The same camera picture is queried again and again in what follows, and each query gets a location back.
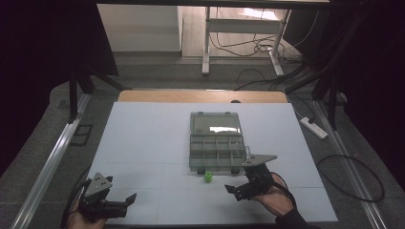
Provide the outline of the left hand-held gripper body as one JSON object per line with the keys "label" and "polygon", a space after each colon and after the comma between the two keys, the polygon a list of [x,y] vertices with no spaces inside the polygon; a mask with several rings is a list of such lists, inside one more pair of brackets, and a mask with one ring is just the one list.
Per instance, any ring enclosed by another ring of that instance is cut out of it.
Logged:
{"label": "left hand-held gripper body", "polygon": [[112,177],[105,177],[101,173],[96,173],[93,179],[89,179],[77,208],[86,220],[110,219],[115,215],[114,207],[106,199],[113,186],[112,180]]}

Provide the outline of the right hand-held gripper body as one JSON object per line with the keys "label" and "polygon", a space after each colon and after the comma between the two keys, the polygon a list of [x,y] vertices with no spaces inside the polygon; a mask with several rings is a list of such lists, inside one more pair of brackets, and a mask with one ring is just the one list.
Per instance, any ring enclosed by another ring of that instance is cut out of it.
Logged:
{"label": "right hand-held gripper body", "polygon": [[276,159],[273,155],[251,155],[243,163],[248,183],[244,187],[246,195],[263,195],[273,183],[271,172],[266,163]]}

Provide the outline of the grey transparent compartment box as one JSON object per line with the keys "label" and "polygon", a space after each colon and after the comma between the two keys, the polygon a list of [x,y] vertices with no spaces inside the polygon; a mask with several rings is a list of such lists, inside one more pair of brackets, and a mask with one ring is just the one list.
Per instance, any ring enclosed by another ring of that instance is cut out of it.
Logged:
{"label": "grey transparent compartment box", "polygon": [[192,172],[237,175],[243,170],[246,150],[237,113],[192,113],[189,143]]}

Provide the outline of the person's right hand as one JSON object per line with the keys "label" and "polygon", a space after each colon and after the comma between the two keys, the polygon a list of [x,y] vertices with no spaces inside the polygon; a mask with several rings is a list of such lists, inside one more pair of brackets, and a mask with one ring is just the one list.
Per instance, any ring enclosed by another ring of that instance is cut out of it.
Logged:
{"label": "person's right hand", "polygon": [[282,217],[294,208],[291,199],[278,187],[272,187],[265,195],[253,197],[252,200],[262,204],[276,217]]}

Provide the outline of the person's left hand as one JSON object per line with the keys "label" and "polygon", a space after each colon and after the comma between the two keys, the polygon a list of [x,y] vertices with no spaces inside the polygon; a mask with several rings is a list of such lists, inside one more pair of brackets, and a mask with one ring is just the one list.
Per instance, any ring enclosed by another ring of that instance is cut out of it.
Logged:
{"label": "person's left hand", "polygon": [[67,229],[104,229],[107,219],[90,222],[77,211],[77,207],[77,203],[72,207],[72,212],[67,219]]}

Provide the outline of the dark floor socket cover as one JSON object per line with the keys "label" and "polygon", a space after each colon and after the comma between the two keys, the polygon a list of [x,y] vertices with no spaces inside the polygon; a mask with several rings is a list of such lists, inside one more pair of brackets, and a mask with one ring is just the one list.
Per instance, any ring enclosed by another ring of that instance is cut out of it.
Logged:
{"label": "dark floor socket cover", "polygon": [[71,139],[72,146],[86,146],[93,130],[93,124],[79,125]]}

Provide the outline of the white board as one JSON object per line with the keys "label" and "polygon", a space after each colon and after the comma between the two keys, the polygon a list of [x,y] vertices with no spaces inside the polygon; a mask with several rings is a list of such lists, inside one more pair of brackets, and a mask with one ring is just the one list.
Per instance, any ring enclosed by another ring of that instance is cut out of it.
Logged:
{"label": "white board", "polygon": [[243,225],[272,223],[260,203],[237,200],[227,185],[245,176],[215,176],[211,182],[189,169],[190,115],[235,112],[251,153],[274,155],[267,165],[293,193],[307,221],[334,221],[294,111],[288,103],[144,103],[114,104],[90,172],[113,179],[112,201],[137,197],[119,226]]}

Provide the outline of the white power strip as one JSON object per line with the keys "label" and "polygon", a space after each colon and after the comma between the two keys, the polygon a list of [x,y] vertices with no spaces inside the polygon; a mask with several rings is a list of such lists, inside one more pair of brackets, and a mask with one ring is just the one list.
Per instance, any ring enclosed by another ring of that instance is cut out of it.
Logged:
{"label": "white power strip", "polygon": [[328,134],[321,129],[316,123],[309,122],[307,117],[303,117],[300,119],[300,123],[303,124],[307,129],[309,129],[313,134],[315,134],[318,138],[324,139],[328,136]]}

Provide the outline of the black metal stand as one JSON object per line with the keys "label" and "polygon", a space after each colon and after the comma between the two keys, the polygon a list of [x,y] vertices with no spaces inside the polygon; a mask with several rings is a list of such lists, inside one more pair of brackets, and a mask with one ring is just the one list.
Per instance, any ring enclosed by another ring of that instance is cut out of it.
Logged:
{"label": "black metal stand", "polygon": [[338,64],[362,24],[374,0],[330,0],[325,7],[293,9],[288,18],[286,40],[304,54],[304,62],[315,73],[286,89],[287,94],[317,80],[311,96],[329,95],[328,122],[335,127]]}
{"label": "black metal stand", "polygon": [[95,76],[101,79],[103,82],[109,84],[113,88],[119,91],[129,90],[129,87],[123,86],[110,78],[107,74],[97,71],[90,66],[84,66],[79,69],[73,70],[69,79],[69,91],[70,91],[70,117],[69,124],[72,124],[78,117],[78,100],[77,100],[77,87],[80,87],[85,94],[92,94],[95,90],[95,84],[91,79],[91,76]]}

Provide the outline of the wooden table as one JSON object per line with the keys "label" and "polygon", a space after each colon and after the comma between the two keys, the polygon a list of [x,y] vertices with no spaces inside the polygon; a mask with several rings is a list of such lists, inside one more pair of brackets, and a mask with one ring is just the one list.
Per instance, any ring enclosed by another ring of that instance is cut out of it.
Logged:
{"label": "wooden table", "polygon": [[281,92],[204,91],[204,90],[127,90],[119,94],[118,102],[174,103],[287,103]]}

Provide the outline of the black curtain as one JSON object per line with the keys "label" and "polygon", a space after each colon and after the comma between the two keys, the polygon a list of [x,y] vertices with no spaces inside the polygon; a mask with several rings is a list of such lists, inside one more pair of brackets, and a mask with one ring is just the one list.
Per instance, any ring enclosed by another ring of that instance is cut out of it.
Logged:
{"label": "black curtain", "polygon": [[116,75],[96,0],[0,0],[0,176],[72,74]]}
{"label": "black curtain", "polygon": [[375,0],[338,73],[345,113],[405,191],[405,0]]}

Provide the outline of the white cabinet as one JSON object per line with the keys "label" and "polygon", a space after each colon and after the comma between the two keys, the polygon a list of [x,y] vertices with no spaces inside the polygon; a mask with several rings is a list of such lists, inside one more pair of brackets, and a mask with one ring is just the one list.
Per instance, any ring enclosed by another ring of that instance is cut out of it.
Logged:
{"label": "white cabinet", "polygon": [[180,52],[181,8],[97,5],[114,52]]}

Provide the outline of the aluminium rail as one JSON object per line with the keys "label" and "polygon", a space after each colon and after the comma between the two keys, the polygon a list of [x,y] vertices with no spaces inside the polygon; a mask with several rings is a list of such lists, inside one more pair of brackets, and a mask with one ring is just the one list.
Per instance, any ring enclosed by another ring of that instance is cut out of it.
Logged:
{"label": "aluminium rail", "polygon": [[333,147],[335,148],[336,153],[342,157],[343,167],[348,174],[349,180],[352,184],[353,190],[357,195],[359,195],[361,200],[361,205],[366,213],[366,216],[369,219],[369,222],[373,229],[388,229],[386,223],[384,222],[381,213],[375,202],[367,202],[365,198],[371,199],[372,193],[366,187],[365,182],[360,176],[358,170],[355,167],[354,162],[351,159],[348,159],[349,152],[343,143],[340,135],[335,131],[330,125],[327,117],[327,109],[323,107],[320,101],[313,101],[314,111],[318,113],[322,123],[329,135],[329,139]]}
{"label": "aluminium rail", "polygon": [[72,121],[65,125],[46,163],[44,164],[18,214],[11,224],[10,229],[27,229],[30,225],[40,201],[44,197],[59,166],[59,163],[61,162],[61,159],[64,157],[64,154],[71,142],[72,137],[74,136],[75,130],[78,127],[78,124],[91,97],[92,96],[90,94],[83,94],[80,97],[78,105],[76,106],[77,115]]}

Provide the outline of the white desk frame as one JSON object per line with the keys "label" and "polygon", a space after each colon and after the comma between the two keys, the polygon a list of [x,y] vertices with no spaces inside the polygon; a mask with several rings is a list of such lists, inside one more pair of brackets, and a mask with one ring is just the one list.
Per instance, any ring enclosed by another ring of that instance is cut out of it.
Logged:
{"label": "white desk frame", "polygon": [[211,8],[205,8],[205,28],[204,28],[204,46],[202,50],[202,74],[209,75],[210,67],[210,48],[209,39],[212,32],[219,33],[240,33],[240,34],[269,34],[275,36],[274,45],[271,49],[266,49],[273,69],[277,76],[283,76],[284,72],[279,62],[278,48],[283,37],[285,27],[288,21],[290,10],[277,13],[270,11],[273,17],[265,19],[266,10],[261,10],[258,19],[236,19],[219,18],[211,16]]}

